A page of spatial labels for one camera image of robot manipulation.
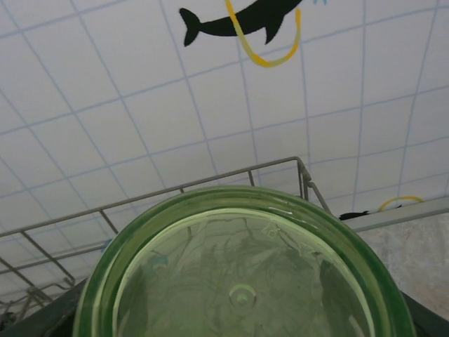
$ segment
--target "black dolphin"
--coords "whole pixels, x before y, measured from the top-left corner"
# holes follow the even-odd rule
[[[277,34],[284,16],[296,8],[302,0],[257,0],[236,14],[244,34],[250,34],[265,28],[268,44]],[[236,30],[231,18],[226,17],[214,21],[201,23],[198,17],[185,8],[180,14],[187,26],[184,46],[190,45],[199,32],[218,37],[235,37]]]

